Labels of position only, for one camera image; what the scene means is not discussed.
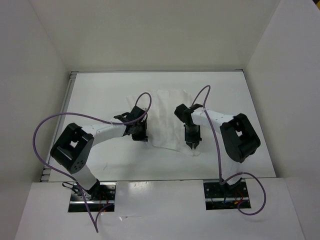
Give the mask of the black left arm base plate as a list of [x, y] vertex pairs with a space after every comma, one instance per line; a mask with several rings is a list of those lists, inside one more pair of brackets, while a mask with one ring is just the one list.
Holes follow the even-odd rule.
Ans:
[[[80, 190], [76, 183], [63, 182], [62, 186], [71, 190], [69, 200], [69, 213], [83, 213], [87, 211], [85, 201], [80, 193]], [[88, 205], [88, 209], [91, 212], [98, 213], [100, 210], [103, 212], [113, 212], [115, 210], [115, 198], [116, 198], [116, 182], [101, 182], [100, 192], [93, 195], [83, 191], [85, 200]]]

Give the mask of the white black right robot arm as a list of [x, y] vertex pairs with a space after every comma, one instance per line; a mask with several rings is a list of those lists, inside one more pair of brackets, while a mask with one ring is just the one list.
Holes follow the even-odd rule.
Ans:
[[201, 104], [194, 104], [191, 107], [180, 104], [174, 114], [184, 124], [184, 140], [192, 150], [195, 150], [202, 141], [201, 127], [212, 130], [216, 144], [219, 143], [217, 134], [221, 135], [228, 157], [226, 171], [223, 171], [221, 150], [217, 150], [219, 191], [225, 197], [231, 196], [236, 192], [242, 179], [239, 174], [240, 165], [261, 145], [260, 138], [248, 117], [243, 113], [227, 115], [206, 110]]

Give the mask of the white fabric skirt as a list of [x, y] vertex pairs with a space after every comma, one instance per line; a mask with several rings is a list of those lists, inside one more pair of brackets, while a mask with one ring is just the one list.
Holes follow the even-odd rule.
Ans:
[[192, 98], [182, 89], [151, 90], [151, 107], [147, 113], [147, 136], [149, 148], [169, 149], [195, 157], [198, 150], [186, 145], [184, 124], [175, 116], [174, 111], [180, 104], [189, 106]]

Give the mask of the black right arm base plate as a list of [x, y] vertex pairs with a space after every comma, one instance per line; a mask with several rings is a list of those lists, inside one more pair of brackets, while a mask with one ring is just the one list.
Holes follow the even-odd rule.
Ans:
[[204, 181], [204, 200], [207, 211], [211, 210], [233, 210], [250, 209], [251, 203], [247, 184], [244, 180], [238, 181], [236, 184], [220, 185], [218, 180]]

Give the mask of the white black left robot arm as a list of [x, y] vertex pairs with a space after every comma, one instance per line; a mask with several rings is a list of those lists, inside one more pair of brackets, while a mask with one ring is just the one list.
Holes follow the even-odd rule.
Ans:
[[81, 193], [88, 200], [107, 197], [107, 189], [91, 173], [87, 160], [92, 147], [105, 141], [131, 136], [134, 141], [147, 142], [146, 111], [134, 106], [111, 119], [111, 123], [79, 126], [70, 123], [50, 150], [54, 158], [82, 187]]

